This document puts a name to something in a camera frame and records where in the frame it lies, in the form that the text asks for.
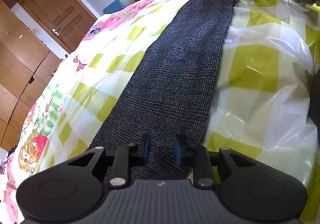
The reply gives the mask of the dark grey plaid pants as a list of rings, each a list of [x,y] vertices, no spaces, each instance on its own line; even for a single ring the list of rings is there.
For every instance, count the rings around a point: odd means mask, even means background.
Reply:
[[[234,0],[189,0],[147,48],[91,147],[116,150],[151,135],[148,164],[133,178],[179,179],[174,136],[200,143],[213,99]]]

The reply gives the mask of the checkered floral bed quilt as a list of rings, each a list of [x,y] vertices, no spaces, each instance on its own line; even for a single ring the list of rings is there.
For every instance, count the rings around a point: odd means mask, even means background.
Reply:
[[[20,183],[79,155],[121,107],[147,48],[177,40],[191,26],[169,24],[189,0],[141,0],[104,15],[63,61],[29,111],[20,140],[5,158],[1,222],[23,220]],[[192,134],[210,151],[229,145],[304,183],[304,223],[319,223],[319,145],[308,117],[311,82],[319,69],[319,7],[290,0],[235,0],[221,50],[204,130]]]

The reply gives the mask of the blue foam mat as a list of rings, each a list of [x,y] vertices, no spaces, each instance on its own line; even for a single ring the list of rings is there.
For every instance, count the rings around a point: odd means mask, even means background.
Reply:
[[[103,9],[103,14],[112,14],[118,11],[121,11],[124,8],[121,0],[114,0],[107,7]]]

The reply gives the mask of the wooden wardrobe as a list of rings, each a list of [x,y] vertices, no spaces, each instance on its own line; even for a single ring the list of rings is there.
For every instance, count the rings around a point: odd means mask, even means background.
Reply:
[[[20,138],[30,106],[21,101],[31,80],[35,90],[45,87],[34,75],[49,49],[12,12],[19,0],[1,0],[1,148],[9,151]]]

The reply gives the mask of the brown wooden door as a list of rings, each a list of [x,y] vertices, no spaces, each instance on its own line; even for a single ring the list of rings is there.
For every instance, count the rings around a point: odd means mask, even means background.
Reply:
[[[19,4],[69,54],[97,20],[81,0],[20,0]]]

